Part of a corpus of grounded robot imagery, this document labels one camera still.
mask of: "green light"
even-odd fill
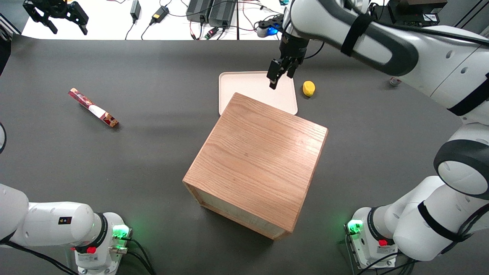
[[[116,225],[112,228],[112,236],[116,238],[127,237],[129,234],[129,227],[127,225]]]
[[[361,220],[351,220],[347,224],[348,230],[351,235],[355,235],[360,233],[360,230],[363,227],[363,222]]]

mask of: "power supply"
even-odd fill
[[[187,8],[187,20],[192,22],[209,23],[213,0],[190,0]]]
[[[236,2],[229,0],[214,0],[209,15],[209,24],[212,27],[229,28],[233,19]]]

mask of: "candy wrapper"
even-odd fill
[[[87,108],[92,114],[94,114],[96,117],[101,119],[103,122],[105,122],[107,125],[114,127],[119,121],[117,119],[113,118],[111,114],[106,112],[104,109],[98,107],[95,105],[90,99],[88,99],[86,96],[84,96],[81,92],[79,92],[77,89],[72,88],[69,90],[68,94],[76,99],[78,103],[83,105],[85,108]]]

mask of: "label sticker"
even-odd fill
[[[438,20],[436,20],[436,15],[434,15],[434,14],[423,14],[423,19],[425,21],[433,21],[433,22],[438,21]]]
[[[382,247],[377,247],[377,253],[378,254],[391,254],[396,252],[395,248],[389,247],[389,246],[382,246]]]
[[[58,219],[59,225],[69,225],[71,224],[71,217],[60,217]]]
[[[80,262],[96,262],[98,261],[98,254],[78,254],[78,261]]]

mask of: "black strap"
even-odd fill
[[[391,246],[394,244],[394,240],[393,239],[389,239],[389,238],[386,238],[384,236],[382,236],[382,234],[380,234],[377,229],[375,228],[374,226],[374,213],[375,213],[375,210],[377,210],[378,207],[373,207],[370,212],[368,213],[367,215],[367,225],[368,225],[368,229],[370,230],[370,233],[372,234],[372,236],[374,237],[374,239],[380,241],[380,240],[386,240],[387,241],[387,245]]]
[[[10,238],[12,238],[12,236],[15,234],[15,231],[10,233],[8,236],[6,236],[5,238],[1,239],[0,240],[0,245],[4,245],[6,243],[8,243],[8,241],[10,240]]]
[[[75,249],[78,253],[87,253],[87,248],[89,247],[96,247],[96,248],[99,247],[104,241],[105,236],[107,235],[107,229],[108,229],[107,218],[102,213],[95,212],[95,214],[97,214],[100,217],[100,220],[102,222],[102,228],[100,229],[100,233],[98,234],[97,238],[93,242],[85,246],[75,246]]]
[[[428,209],[424,205],[424,201],[421,202],[418,205],[418,210],[421,214],[421,217],[426,221],[426,223],[435,231],[438,235],[442,236],[443,238],[446,238],[452,242],[455,243],[461,243],[466,240],[466,238],[463,238],[462,236],[459,236],[452,231],[446,229],[444,226],[439,224],[435,219],[430,215],[428,212]]]
[[[489,99],[489,73],[486,77],[487,79],[479,87],[448,110],[458,116],[465,115]]]
[[[373,20],[375,20],[374,17],[367,14],[361,14],[355,21],[353,21],[353,24],[345,37],[345,41],[343,42],[343,45],[341,45],[342,53],[348,56],[352,55],[356,41],[367,30],[368,25],[370,25]]]

